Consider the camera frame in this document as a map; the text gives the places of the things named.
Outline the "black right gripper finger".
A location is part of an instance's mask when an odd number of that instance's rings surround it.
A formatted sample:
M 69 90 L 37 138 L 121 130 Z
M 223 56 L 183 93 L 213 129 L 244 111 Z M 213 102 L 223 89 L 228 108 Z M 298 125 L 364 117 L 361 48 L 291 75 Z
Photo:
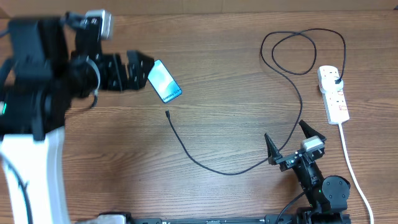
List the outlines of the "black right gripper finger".
M 302 128 L 302 131 L 303 131 L 303 133 L 304 133 L 304 135 L 305 135 L 305 137 L 308 139 L 308 138 L 311 138 L 311 137 L 314 137 L 314 136 L 317 136 L 317 137 L 319 137 L 320 138 L 320 140 L 322 141 L 322 142 L 325 142 L 326 141 L 326 137 L 324 136 L 324 135 L 322 135 L 321 133 L 319 133 L 318 131 L 316 131 L 315 129 L 313 129 L 310 125 L 308 125 L 304 120 L 300 120 L 299 121 L 299 125 L 300 125 L 300 127 Z
M 269 164 L 277 165 L 277 160 L 282 158 L 282 154 L 279 152 L 278 148 L 276 147 L 271 137 L 267 133 L 265 133 L 264 138 L 267 145 Z

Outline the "blue screen Galaxy smartphone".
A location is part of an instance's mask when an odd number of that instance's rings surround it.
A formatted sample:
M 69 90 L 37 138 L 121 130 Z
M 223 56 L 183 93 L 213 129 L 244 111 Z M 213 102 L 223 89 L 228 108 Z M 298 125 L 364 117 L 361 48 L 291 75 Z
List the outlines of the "blue screen Galaxy smartphone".
M 161 60 L 154 62 L 148 80 L 163 103 L 168 103 L 182 94 L 182 89 Z

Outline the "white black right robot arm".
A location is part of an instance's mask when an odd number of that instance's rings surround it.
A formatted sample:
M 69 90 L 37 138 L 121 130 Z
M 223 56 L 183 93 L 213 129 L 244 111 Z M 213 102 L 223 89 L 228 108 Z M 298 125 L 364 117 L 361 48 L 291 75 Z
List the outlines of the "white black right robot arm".
M 292 169 L 302 188 L 302 193 L 289 202 L 278 215 L 266 215 L 266 223 L 350 223 L 347 200 L 351 184 L 338 175 L 324 177 L 316 160 L 325 154 L 326 137 L 311 128 L 305 121 L 299 122 L 306 137 L 300 149 L 283 156 L 268 134 L 264 135 L 269 164 L 280 170 Z

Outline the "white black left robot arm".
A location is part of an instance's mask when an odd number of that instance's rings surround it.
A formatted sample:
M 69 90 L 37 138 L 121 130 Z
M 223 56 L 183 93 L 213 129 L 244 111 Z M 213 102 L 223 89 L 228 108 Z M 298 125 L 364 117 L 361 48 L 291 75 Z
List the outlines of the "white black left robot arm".
M 17 17 L 5 33 L 13 55 L 1 66 L 1 163 L 15 223 L 70 223 L 62 154 L 65 114 L 75 98 L 144 88 L 154 59 L 137 50 L 104 54 L 113 34 L 105 10 Z

